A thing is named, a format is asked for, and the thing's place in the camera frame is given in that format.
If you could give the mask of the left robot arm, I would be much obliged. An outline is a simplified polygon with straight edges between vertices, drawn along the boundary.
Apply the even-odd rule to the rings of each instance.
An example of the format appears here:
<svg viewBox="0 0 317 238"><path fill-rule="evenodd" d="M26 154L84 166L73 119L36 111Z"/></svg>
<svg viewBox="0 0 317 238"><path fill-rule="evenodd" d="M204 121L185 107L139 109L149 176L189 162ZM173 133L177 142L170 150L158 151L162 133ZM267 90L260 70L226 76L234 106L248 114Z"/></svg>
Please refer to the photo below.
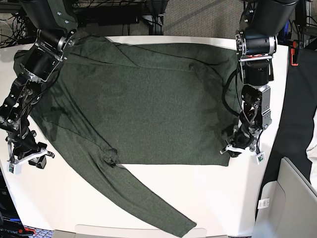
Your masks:
<svg viewBox="0 0 317 238"><path fill-rule="evenodd" d="M225 108L238 117L233 133L220 151L230 157L255 152L263 156L260 137L270 126L270 87L274 80L273 55L276 53L278 33L284 28L297 5L296 0L246 0L239 29L236 31L237 67L231 73L222 92ZM240 112L229 107L225 97L232 81L242 81L236 91Z"/></svg>

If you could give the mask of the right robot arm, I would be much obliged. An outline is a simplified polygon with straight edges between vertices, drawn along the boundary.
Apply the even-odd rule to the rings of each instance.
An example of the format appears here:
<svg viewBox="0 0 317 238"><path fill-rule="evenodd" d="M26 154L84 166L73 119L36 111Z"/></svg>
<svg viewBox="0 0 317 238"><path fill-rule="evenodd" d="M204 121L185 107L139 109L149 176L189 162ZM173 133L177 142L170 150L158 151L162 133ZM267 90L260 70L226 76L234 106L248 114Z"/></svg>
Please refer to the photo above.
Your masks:
<svg viewBox="0 0 317 238"><path fill-rule="evenodd" d="M46 156L54 157L46 144L36 142L36 132L29 129L28 115L57 81L78 27L67 0L22 0L20 4L38 31L34 45L21 63L22 70L0 107L0 127L7 132L11 173L25 162L44 168Z"/></svg>

